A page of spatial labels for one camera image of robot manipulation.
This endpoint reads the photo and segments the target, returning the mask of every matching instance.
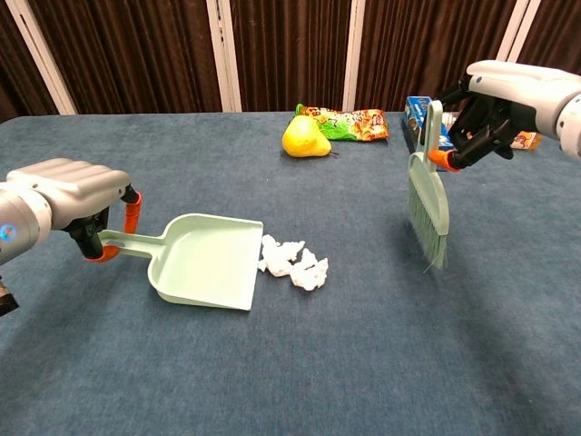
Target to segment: robotic hand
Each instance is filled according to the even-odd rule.
[[[119,249],[103,247],[98,233],[119,199],[127,203],[124,231],[134,233],[142,197],[127,173],[70,159],[13,170],[0,183],[0,265],[42,243],[52,230],[68,232],[89,261],[112,259]],[[0,282],[0,316],[17,307]]]
[[[436,98],[444,108],[469,99],[449,130],[456,150],[428,155],[450,171],[475,164],[493,151],[512,159],[510,145],[522,131],[560,140],[563,152],[581,158],[581,76],[541,66],[480,61]]]

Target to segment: snack bag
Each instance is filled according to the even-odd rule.
[[[389,139],[388,122],[380,109],[341,112],[297,104],[295,114],[314,118],[327,139],[349,141]]]

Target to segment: broom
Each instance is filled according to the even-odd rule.
[[[441,268],[446,258],[449,228],[448,198],[444,184],[436,171],[436,164],[428,159],[430,150],[438,149],[442,124],[442,103],[433,101],[428,106],[426,141],[423,152],[409,157],[409,219],[430,263]]]

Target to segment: curtain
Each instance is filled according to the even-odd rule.
[[[58,114],[6,2],[0,2],[0,123],[22,115]]]
[[[581,4],[541,2],[518,61],[581,74]]]
[[[356,109],[403,111],[495,59],[516,0],[367,0]]]
[[[340,109],[350,0],[231,0],[243,111]]]
[[[29,0],[81,114],[221,111],[205,0]]]

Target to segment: pear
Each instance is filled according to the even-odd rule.
[[[326,156],[330,142],[314,118],[297,115],[282,136],[282,148],[292,157]]]

